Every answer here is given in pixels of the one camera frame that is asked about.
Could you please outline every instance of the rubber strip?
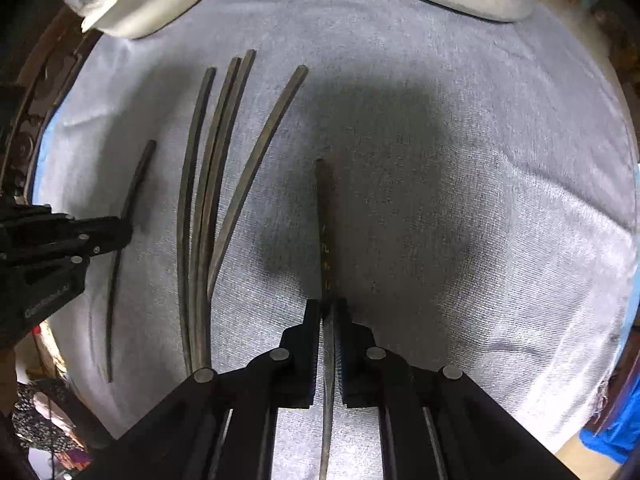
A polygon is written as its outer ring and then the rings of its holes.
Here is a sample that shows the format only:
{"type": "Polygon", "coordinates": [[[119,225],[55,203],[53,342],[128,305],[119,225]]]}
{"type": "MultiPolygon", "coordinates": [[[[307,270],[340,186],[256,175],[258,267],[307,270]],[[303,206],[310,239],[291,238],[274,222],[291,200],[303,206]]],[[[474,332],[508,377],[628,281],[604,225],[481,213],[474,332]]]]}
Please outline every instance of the rubber strip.
{"type": "MultiPolygon", "coordinates": [[[[209,179],[209,171],[212,163],[212,158],[214,155],[215,147],[218,142],[218,137],[220,135],[220,124],[222,123],[223,115],[225,112],[225,107],[229,100],[229,95],[236,80],[236,75],[238,73],[238,66],[240,64],[240,58],[235,57],[231,60],[229,67],[226,71],[225,81],[222,84],[222,89],[220,90],[220,97],[218,98],[218,104],[216,105],[216,110],[213,113],[213,118],[211,121],[211,126],[209,127],[209,137],[207,137],[207,144],[205,146],[205,151],[202,156],[202,166],[200,168],[200,177],[198,179],[198,190],[196,192],[196,202],[193,213],[193,233],[191,234],[191,256],[189,260],[189,296],[188,296],[188,305],[190,306],[191,311],[193,311],[194,306],[197,305],[196,302],[196,291],[197,291],[197,283],[198,283],[198,261],[200,259],[200,239],[202,237],[202,229],[206,228],[207,224],[202,223],[203,216],[203,206],[207,191],[207,181],[209,179]]],[[[193,346],[194,346],[194,332],[196,327],[193,325],[193,328],[190,328],[189,332],[191,334],[190,339],[190,348],[191,355],[193,355],[193,346]]]]}
{"type": "Polygon", "coordinates": [[[316,160],[318,194],[318,238],[320,241],[320,276],[322,285],[322,336],[324,340],[324,392],[322,404],[322,448],[319,480],[326,480],[331,451],[335,398],[335,341],[333,299],[338,296],[335,280],[335,244],[332,222],[334,179],[329,165],[316,160]]]}
{"type": "Polygon", "coordinates": [[[204,115],[207,111],[207,98],[211,92],[213,78],[216,75],[215,68],[207,68],[202,78],[200,92],[193,109],[191,126],[187,137],[187,148],[184,152],[182,176],[180,178],[180,193],[178,195],[178,218],[176,226],[176,248],[178,267],[178,310],[180,315],[180,336],[182,337],[182,353],[187,375],[193,373],[191,368],[191,347],[189,334],[189,305],[188,305],[188,281],[189,281],[189,232],[191,221],[191,201],[193,199],[193,181],[196,171],[196,159],[198,157],[198,144],[204,115]]]}
{"type": "Polygon", "coordinates": [[[222,124],[216,138],[216,145],[207,177],[202,207],[202,238],[200,239],[200,247],[194,248],[194,250],[200,251],[198,273],[196,275],[196,303],[191,306],[193,309],[193,321],[190,325],[190,330],[193,330],[191,332],[191,360],[194,370],[211,366],[211,307],[210,302],[206,301],[207,271],[218,222],[218,205],[220,203],[220,189],[222,188],[226,156],[244,87],[254,60],[255,50],[248,50],[240,63],[238,75],[232,86],[231,94],[222,116],[222,124]]]}
{"type": "MultiPolygon", "coordinates": [[[[129,185],[129,192],[122,206],[122,213],[120,218],[131,222],[133,217],[133,211],[135,210],[136,199],[140,192],[140,186],[145,179],[146,171],[151,163],[151,158],[156,151],[157,143],[154,140],[150,140],[145,150],[142,152],[142,156],[136,166],[136,171],[133,174],[133,179],[129,185]]],[[[120,272],[120,260],[122,258],[122,249],[117,250],[113,259],[113,267],[111,267],[111,278],[109,282],[109,297],[107,300],[107,315],[105,326],[105,348],[106,348],[106,367],[107,367],[107,382],[113,381],[113,311],[116,303],[116,292],[118,287],[118,274],[120,272]]]]}
{"type": "Polygon", "coordinates": [[[255,143],[254,149],[244,166],[244,170],[242,170],[242,175],[240,176],[236,190],[231,198],[225,219],[222,222],[222,227],[220,228],[220,233],[218,234],[218,239],[214,245],[213,256],[209,266],[209,279],[207,280],[207,305],[209,306],[209,319],[213,289],[216,286],[220,267],[222,266],[226,250],[231,242],[231,237],[242,211],[242,206],[249,194],[251,184],[254,181],[256,173],[258,173],[258,168],[260,168],[260,163],[267,152],[271,139],[273,139],[273,135],[276,133],[284,114],[298,92],[300,85],[302,85],[302,82],[305,80],[307,73],[308,68],[304,65],[300,65],[294,72],[293,76],[291,76],[291,79],[282,91],[282,94],[280,94],[278,101],[267,118],[264,128],[255,143]]]}

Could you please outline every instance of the gray cloth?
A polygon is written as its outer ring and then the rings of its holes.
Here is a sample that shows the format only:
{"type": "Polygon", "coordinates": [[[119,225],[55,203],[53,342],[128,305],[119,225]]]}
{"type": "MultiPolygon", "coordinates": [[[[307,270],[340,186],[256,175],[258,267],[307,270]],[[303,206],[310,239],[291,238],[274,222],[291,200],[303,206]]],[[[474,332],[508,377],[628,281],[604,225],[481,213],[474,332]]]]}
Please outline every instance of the gray cloth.
{"type": "MultiPolygon", "coordinates": [[[[74,381],[122,434],[184,379],[175,218],[200,79],[256,48],[221,211],[296,65],[310,75],[236,227],[212,304],[213,365],[277,345],[318,297],[313,161],[337,184],[342,292],[412,365],[463,368],[549,449],[585,423],[612,368],[635,268],[636,163],[612,89],[544,7],[501,25],[421,0],[202,0],[148,38],[102,38],[48,139],[40,202],[120,211],[158,150],[124,251],[114,384],[104,380],[111,256],[52,320],[74,381]]],[[[275,479],[314,478],[316,405],[283,410],[275,479]]],[[[338,403],[332,478],[382,477],[374,410],[338,403]]]]}

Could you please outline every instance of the blue fabric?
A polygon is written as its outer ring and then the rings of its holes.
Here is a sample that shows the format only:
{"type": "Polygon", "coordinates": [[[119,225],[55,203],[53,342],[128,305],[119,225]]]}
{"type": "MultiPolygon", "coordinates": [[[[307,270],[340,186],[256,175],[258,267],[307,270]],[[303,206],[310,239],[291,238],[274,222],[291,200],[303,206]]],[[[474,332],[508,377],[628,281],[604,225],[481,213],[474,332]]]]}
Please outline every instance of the blue fabric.
{"type": "Polygon", "coordinates": [[[56,110],[56,113],[53,114],[53,117],[50,119],[49,124],[47,124],[47,127],[42,134],[42,140],[40,141],[40,151],[38,152],[38,160],[36,161],[35,177],[33,181],[33,194],[31,195],[31,203],[34,204],[42,202],[42,200],[40,200],[40,181],[42,180],[42,171],[40,169],[44,167],[47,155],[49,155],[50,140],[53,134],[53,129],[56,127],[56,120],[58,118],[59,111],[60,109],[56,110]]]}
{"type": "Polygon", "coordinates": [[[640,378],[616,421],[605,431],[594,435],[589,430],[580,432],[580,440],[591,450],[610,456],[623,464],[640,440],[640,378]]]}
{"type": "MultiPolygon", "coordinates": [[[[635,168],[636,185],[640,186],[640,164],[635,168]]],[[[640,304],[640,239],[636,236],[636,273],[631,285],[631,292],[629,293],[628,309],[626,310],[625,320],[622,324],[622,330],[620,331],[620,342],[618,343],[618,351],[616,353],[616,359],[614,362],[618,362],[622,351],[625,349],[626,340],[629,338],[631,327],[636,320],[636,313],[638,312],[638,304],[640,304]]]]}

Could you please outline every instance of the screw head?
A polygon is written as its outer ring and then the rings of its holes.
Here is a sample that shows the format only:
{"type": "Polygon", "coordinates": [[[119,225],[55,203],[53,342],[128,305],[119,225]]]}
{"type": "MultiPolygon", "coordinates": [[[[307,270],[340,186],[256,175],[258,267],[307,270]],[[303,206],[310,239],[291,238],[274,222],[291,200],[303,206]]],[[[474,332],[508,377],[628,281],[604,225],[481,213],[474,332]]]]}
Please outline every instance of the screw head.
{"type": "Polygon", "coordinates": [[[373,361],[380,361],[380,359],[384,359],[386,357],[385,349],[380,348],[379,346],[372,346],[367,349],[367,357],[373,361]]]}
{"type": "Polygon", "coordinates": [[[457,381],[462,377],[462,370],[454,365],[447,365],[442,369],[442,374],[452,381],[457,381]]]}
{"type": "Polygon", "coordinates": [[[274,361],[284,361],[289,359],[289,350],[286,348],[274,348],[269,352],[269,357],[274,361]]]}
{"type": "Polygon", "coordinates": [[[196,373],[193,374],[193,379],[197,383],[208,383],[215,376],[216,373],[211,368],[201,368],[200,370],[196,370],[196,373]]]}

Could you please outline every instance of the patterned fabric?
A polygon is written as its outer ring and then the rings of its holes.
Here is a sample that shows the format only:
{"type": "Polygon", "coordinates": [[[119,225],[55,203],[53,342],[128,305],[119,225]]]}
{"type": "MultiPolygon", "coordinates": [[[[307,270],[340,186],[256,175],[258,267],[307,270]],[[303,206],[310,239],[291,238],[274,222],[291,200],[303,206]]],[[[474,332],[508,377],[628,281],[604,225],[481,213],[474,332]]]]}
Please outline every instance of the patterned fabric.
{"type": "MultiPolygon", "coordinates": [[[[61,393],[66,390],[64,383],[59,388],[61,393]]],[[[51,451],[53,448],[55,453],[77,449],[78,444],[37,412],[33,403],[37,393],[37,386],[18,383],[18,401],[12,413],[12,422],[24,449],[51,451]]]]}

